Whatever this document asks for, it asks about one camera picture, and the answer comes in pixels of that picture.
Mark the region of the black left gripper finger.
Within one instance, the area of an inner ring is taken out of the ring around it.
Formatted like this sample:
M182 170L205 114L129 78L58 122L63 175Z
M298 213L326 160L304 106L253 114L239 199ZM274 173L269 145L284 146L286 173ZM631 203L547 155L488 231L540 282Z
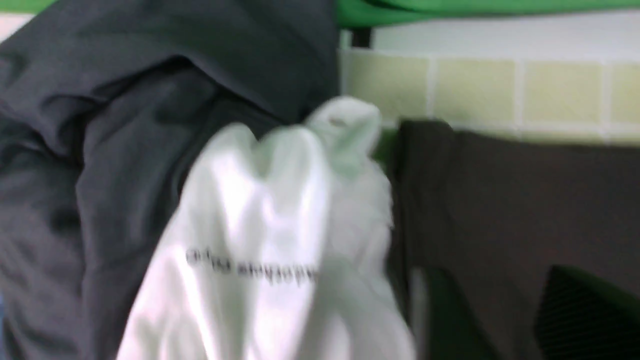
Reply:
M582 269L554 265L534 335L546 360L637 360L639 298Z

